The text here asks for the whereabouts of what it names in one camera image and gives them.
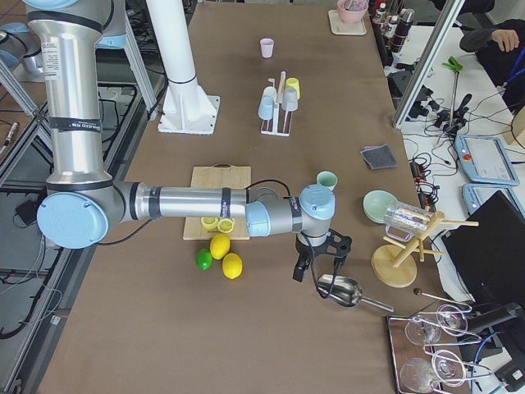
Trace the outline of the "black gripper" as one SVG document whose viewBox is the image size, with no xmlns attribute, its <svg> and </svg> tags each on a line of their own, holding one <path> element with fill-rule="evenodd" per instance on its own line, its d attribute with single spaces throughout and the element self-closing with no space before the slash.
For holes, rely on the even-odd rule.
<svg viewBox="0 0 525 394">
<path fill-rule="evenodd" d="M 303 232 L 296 236 L 295 248 L 299 258 L 294 266 L 292 278 L 302 282 L 309 269 L 310 262 L 321 255 L 331 256 L 333 261 L 332 275 L 336 277 L 351 251 L 352 238 L 344 236 L 338 231 L 329 228 L 323 236 L 307 236 Z"/>
</svg>

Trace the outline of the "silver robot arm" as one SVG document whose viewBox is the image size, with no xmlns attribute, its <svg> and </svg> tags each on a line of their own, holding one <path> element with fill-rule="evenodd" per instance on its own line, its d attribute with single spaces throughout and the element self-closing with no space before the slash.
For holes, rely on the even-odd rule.
<svg viewBox="0 0 525 394">
<path fill-rule="evenodd" d="M 119 182 L 103 164 L 95 49 L 103 39 L 126 41 L 126 10 L 117 1 L 29 1 L 30 28 L 39 36 L 48 99 L 54 169 L 37 213 L 40 231 L 56 245 L 83 249 L 116 225 L 164 217 L 243 218 L 251 236 L 293 233 L 302 281 L 315 259 L 343 267 L 351 239 L 331 228 L 336 197 L 310 185 L 297 197 L 223 187 L 146 186 Z"/>
</svg>

